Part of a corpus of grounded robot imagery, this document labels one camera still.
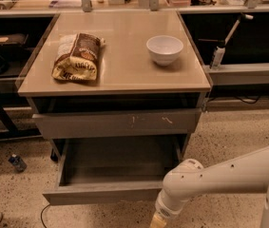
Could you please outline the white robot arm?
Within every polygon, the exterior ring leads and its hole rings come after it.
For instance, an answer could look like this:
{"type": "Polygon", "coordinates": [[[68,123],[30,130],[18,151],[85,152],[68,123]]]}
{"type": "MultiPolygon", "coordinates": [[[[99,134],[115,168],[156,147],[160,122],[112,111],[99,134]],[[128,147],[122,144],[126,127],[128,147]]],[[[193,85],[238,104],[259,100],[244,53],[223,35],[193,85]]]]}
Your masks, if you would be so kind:
{"type": "Polygon", "coordinates": [[[149,228],[164,228],[198,195],[227,193],[263,193],[260,228],[269,228],[269,146],[209,167],[194,159],[180,163],[163,178],[149,228]]]}

